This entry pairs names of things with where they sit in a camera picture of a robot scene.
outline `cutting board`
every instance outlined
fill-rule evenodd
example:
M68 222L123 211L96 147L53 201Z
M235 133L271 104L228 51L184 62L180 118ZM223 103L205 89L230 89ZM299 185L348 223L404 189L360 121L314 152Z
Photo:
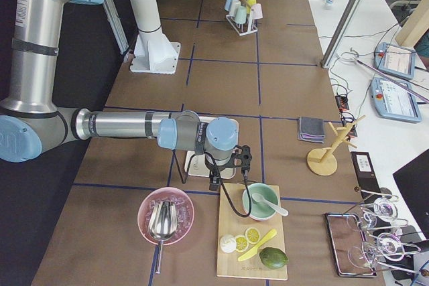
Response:
M233 204L242 214L245 213L243 209L242 195L245 190L243 184L225 184L225 187L230 195ZM270 186L274 189L277 196L280 198L280 191L278 186ZM268 269L265 267L259 258L259 251L265 247L275 247L285 251L284 235L283 235L283 218L279 214L275 214L271 219L265 221L256 221L252 218L242 218L234 213L228 203L224 191L221 189L221 200L219 204L219 233L218 233L218 246L217 246L217 276L219 277L236 277L236 278L252 278L252 279L273 279L285 281L288 279L288 268L284 266L280 269ZM244 231L249 227L256 227L261 232L261 237L264 236L272 228L277 230L277 235L263 244L258 254L246 261L239 262L237 259L243 253L237 251L226 254L219 247L219 240L226 234L236 236L244 234Z

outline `spoon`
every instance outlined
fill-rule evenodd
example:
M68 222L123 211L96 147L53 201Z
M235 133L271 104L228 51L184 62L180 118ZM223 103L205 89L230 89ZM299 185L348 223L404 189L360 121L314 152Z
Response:
M282 207L278 206L277 204L273 204L272 202L269 202L266 200L261 194L254 193L251 195L253 201L255 202L263 202L267 206L270 206L273 208L276 212L281 214L282 216L287 216L289 212L286 209L283 209Z
M158 241L156 274L161 273L161 256L164 241L173 237L177 230L176 205L171 201L156 204L149 220L148 230L153 239Z

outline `green lime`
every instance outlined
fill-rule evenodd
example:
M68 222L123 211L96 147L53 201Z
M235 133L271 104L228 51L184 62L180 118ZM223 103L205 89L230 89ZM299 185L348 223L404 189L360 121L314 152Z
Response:
M261 262L269 269L282 268L289 262L289 258L279 248L266 247L259 253Z

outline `white spoon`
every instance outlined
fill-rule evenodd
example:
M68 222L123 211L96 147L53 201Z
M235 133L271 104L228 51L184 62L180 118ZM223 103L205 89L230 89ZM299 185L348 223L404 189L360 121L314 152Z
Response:
M289 214L289 212L286 209L283 209L282 207L279 207L277 204L273 204L272 202L269 202L268 200L266 200L261 194L252 194L251 195L253 201L255 202L263 202L264 204L270 206L271 208L273 208L276 212L278 212L279 214L281 214L282 216L287 216Z

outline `knife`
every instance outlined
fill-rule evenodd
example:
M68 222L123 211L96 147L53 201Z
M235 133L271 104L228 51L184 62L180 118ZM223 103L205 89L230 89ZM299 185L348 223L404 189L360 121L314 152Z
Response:
M238 261L246 261L247 259L250 259L253 256L255 256L257 254L257 249L260 246L262 246L263 244L265 244L267 241L269 241L270 239L274 238L276 236L276 234L277 234L277 230L276 229L271 229L269 232L267 232L267 234L264 237L262 237L262 239L255 246L253 246L246 253L242 254L238 258Z

